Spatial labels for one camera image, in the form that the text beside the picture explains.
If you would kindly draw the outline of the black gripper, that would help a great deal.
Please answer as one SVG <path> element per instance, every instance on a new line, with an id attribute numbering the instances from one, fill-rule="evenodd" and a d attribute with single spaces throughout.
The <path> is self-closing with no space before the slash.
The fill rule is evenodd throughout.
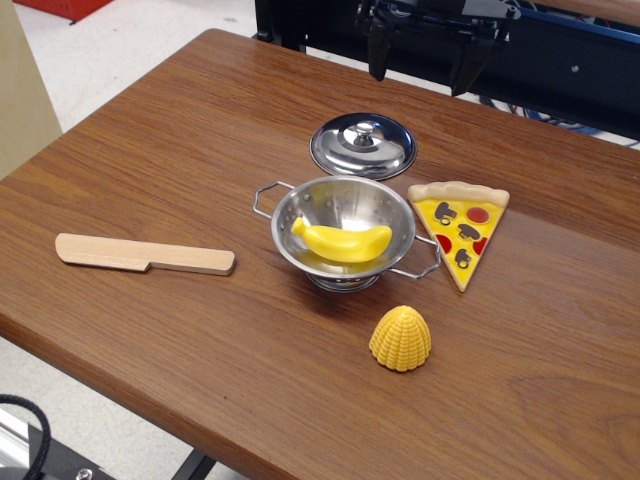
<path id="1" fill-rule="evenodd" d="M 454 61 L 450 88 L 452 96 L 459 96 L 469 91 L 493 56 L 492 39 L 503 40 L 520 18 L 520 9 L 503 1 L 361 1 L 356 25 L 369 35 L 369 74 L 377 81 L 386 75 L 391 32 L 478 36 L 459 50 Z"/>

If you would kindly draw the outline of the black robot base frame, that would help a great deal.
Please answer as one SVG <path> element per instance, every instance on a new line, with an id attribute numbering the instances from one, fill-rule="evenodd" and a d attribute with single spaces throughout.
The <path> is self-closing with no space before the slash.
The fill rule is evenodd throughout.
<path id="1" fill-rule="evenodd" d="M 259 1 L 259 40 L 365 62 L 361 1 Z M 639 6 L 634 1 L 503 1 L 521 18 L 495 41 L 468 92 L 628 138 L 639 135 Z M 387 70 L 450 88 L 459 50 L 473 37 L 391 32 Z"/>

